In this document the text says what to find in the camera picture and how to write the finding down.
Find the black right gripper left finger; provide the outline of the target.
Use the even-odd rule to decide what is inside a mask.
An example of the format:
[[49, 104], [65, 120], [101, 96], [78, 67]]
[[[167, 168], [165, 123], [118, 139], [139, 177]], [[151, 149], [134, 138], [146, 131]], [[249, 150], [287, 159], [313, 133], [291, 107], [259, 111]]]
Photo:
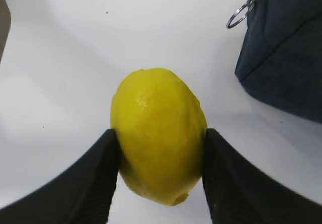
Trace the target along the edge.
[[109, 129], [59, 176], [1, 208], [1, 223], [107, 223], [118, 170], [119, 145]]

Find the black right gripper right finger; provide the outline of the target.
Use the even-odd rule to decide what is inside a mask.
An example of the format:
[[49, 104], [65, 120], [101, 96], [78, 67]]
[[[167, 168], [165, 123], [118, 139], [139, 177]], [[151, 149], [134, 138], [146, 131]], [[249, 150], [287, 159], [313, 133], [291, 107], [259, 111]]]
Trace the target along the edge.
[[320, 204], [267, 176], [213, 128], [206, 131], [202, 182], [212, 223], [321, 223]]

